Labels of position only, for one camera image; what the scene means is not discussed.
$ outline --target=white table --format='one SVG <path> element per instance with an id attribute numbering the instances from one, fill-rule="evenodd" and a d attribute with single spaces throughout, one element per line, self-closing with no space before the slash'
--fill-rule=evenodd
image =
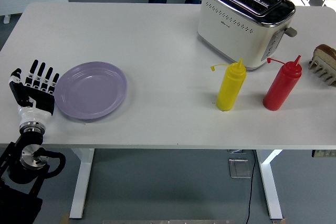
<path id="1" fill-rule="evenodd" d="M 309 72 L 315 47 L 336 48 L 336 15 L 327 7 L 297 7 L 274 58 L 302 55 L 303 74 L 279 111 L 262 104 L 281 65 L 249 72 L 228 112 L 214 104 L 226 60 L 197 34 L 199 5 L 34 3 L 0 52 L 0 146 L 18 136 L 10 73 L 29 71 L 34 59 L 60 74 L 88 61 L 105 61 L 126 75 L 128 93 L 113 113 L 90 122 L 67 118 L 56 107 L 44 145 L 76 148 L 82 166 L 70 217 L 81 218 L 94 148 L 254 149 L 271 219 L 281 219 L 270 161 L 282 149 L 336 149 L 334 87 Z"/>

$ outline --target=mustard bottle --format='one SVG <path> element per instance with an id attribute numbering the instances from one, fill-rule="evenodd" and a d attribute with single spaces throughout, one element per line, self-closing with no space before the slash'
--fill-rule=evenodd
<path id="1" fill-rule="evenodd" d="M 228 66 L 220 87 L 216 105 L 222 111 L 229 111 L 235 104 L 236 98 L 246 78 L 246 68 L 243 65 L 243 59 L 239 62 L 227 64 L 218 64 L 211 67 L 215 71 L 216 66 Z"/>

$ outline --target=toaster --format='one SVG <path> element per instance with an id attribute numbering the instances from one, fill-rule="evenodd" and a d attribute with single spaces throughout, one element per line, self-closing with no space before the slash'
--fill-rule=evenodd
<path id="1" fill-rule="evenodd" d="M 199 35 L 230 61 L 241 58 L 247 69 L 272 57 L 295 13 L 290 0 L 202 0 Z"/>

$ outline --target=plate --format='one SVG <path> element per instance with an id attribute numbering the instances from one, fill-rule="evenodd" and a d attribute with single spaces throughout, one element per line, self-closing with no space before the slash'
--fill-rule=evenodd
<path id="1" fill-rule="evenodd" d="M 96 119 L 115 110 L 124 100 L 127 80 L 116 66 L 88 62 L 71 68 L 55 86 L 55 102 L 66 115 Z"/>

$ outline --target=red squeeze bottle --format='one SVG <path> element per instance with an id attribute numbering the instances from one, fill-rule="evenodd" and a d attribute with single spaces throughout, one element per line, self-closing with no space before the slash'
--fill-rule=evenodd
<path id="1" fill-rule="evenodd" d="M 282 63 L 283 66 L 280 68 L 262 102 L 265 108 L 275 111 L 284 103 L 285 99 L 301 77 L 302 67 L 299 64 L 300 58 L 301 56 L 299 55 L 295 61 L 288 61 L 287 63 L 274 60 Z"/>

